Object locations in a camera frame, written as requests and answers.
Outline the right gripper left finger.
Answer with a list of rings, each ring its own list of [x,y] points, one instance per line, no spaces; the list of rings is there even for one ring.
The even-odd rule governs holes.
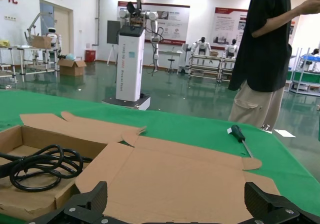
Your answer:
[[[100,181],[90,192],[73,195],[64,206],[37,217],[28,224],[94,224],[107,206],[107,182]]]

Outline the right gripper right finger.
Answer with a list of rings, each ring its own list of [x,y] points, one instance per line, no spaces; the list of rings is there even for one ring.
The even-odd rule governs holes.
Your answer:
[[[319,224],[320,218],[286,197],[269,194],[253,182],[244,186],[244,203],[252,218],[245,224]]]

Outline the bystander hand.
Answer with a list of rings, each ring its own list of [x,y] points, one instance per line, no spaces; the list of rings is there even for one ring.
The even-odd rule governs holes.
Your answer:
[[[299,15],[320,13],[320,0],[306,0],[298,6]]]

